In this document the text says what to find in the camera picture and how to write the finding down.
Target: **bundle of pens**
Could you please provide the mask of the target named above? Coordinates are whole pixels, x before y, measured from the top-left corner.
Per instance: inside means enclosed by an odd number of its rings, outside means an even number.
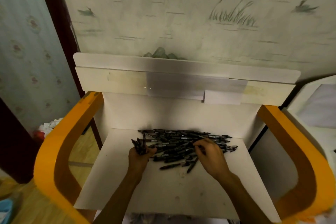
[[[138,130],[142,133],[142,140],[138,138],[138,141],[133,141],[135,149],[138,154],[143,155],[146,152],[145,142],[152,142],[154,144],[150,145],[149,148],[157,148],[157,152],[153,158],[153,161],[163,161],[165,163],[176,162],[179,160],[185,160],[180,163],[170,164],[163,166],[160,169],[170,169],[178,166],[187,167],[187,174],[191,172],[194,168],[196,162],[198,161],[197,154],[195,153],[195,147],[193,143],[209,138],[215,142],[222,152],[232,152],[235,151],[238,146],[228,146],[228,138],[232,138],[228,135],[212,135],[208,132],[191,131],[191,130],[165,130],[165,129],[154,129],[154,130]]]

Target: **armrest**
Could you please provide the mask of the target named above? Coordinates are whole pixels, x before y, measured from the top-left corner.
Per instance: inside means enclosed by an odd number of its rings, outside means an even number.
[[[70,172],[68,160],[75,142],[103,102],[101,92],[87,92],[44,139],[35,161],[36,186],[77,223],[88,222],[73,207],[82,188]]]
[[[297,185],[275,203],[283,223],[309,220],[330,209],[335,179],[326,159],[276,106],[263,105],[257,114],[294,162]]]

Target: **wooden floor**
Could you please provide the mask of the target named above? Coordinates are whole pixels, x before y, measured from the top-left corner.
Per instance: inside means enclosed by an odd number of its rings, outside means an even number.
[[[80,136],[69,158],[69,167],[78,183],[83,186],[92,164],[99,153],[92,129]],[[19,185],[12,179],[3,178],[0,185],[0,198],[11,192],[19,198],[18,214],[11,224],[72,224],[73,221],[61,209],[51,203],[40,193],[34,180],[25,185]]]

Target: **duck illustration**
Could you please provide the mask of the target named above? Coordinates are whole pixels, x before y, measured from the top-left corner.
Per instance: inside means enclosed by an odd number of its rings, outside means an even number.
[[[305,5],[304,3],[306,2],[307,0],[302,0],[301,2],[300,2],[300,5],[297,5],[296,7],[295,7],[295,9],[294,9],[294,12],[298,12],[298,13],[300,13],[300,12],[310,12],[310,11],[312,11],[312,10],[315,10],[318,6],[316,6],[316,7],[310,7],[310,5]]]
[[[83,10],[77,10],[77,11],[79,12],[80,15],[95,17],[95,14],[93,13],[91,8],[89,8],[89,7],[85,11],[83,11]]]

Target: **person's right arm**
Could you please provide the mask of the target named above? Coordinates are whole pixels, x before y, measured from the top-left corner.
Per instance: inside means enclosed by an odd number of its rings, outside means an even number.
[[[204,169],[215,178],[230,197],[243,224],[270,224],[259,206],[242,185],[239,177],[229,170],[222,150],[210,139],[194,143],[195,151]]]

